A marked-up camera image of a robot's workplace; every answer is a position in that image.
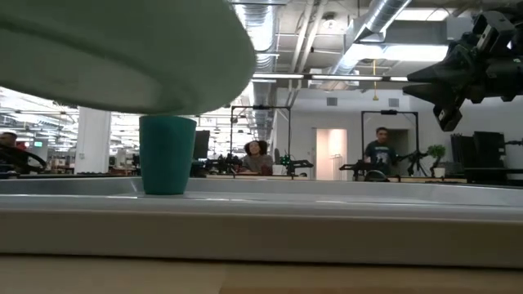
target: metal tray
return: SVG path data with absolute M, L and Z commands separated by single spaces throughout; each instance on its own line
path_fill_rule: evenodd
M 140 178 L 3 180 L 1 253 L 523 268 L 523 191 Z

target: teal cup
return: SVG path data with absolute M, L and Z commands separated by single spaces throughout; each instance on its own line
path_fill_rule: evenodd
M 196 122 L 172 115 L 140 117 L 141 179 L 146 194 L 186 191 L 194 150 Z

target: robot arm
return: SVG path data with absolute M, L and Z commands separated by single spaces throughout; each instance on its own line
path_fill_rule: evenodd
M 434 104 L 443 131 L 456 128 L 465 99 L 510 102 L 523 94 L 523 2 L 479 14 L 472 32 L 452 42 L 444 60 L 408 79 L 421 84 L 404 87 L 404 93 Z

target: potted plant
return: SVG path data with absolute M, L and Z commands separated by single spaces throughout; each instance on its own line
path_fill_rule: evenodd
M 428 148 L 427 154 L 435 159 L 434 164 L 431 167 L 432 177 L 441 178 L 445 177 L 445 168 L 438 167 L 441 159 L 445 156 L 446 148 L 443 145 L 432 145 Z

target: doorway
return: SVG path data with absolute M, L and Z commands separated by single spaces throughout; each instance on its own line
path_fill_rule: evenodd
M 407 155 L 414 151 L 409 147 L 409 130 L 394 129 L 388 130 L 388 144 L 391 146 L 398 155 Z M 409 168 L 409 161 L 404 160 L 398 163 L 397 166 L 391 167 L 391 175 L 408 176 L 407 169 Z
M 315 131 L 315 179 L 346 180 L 339 168 L 346 163 L 347 130 L 313 129 Z

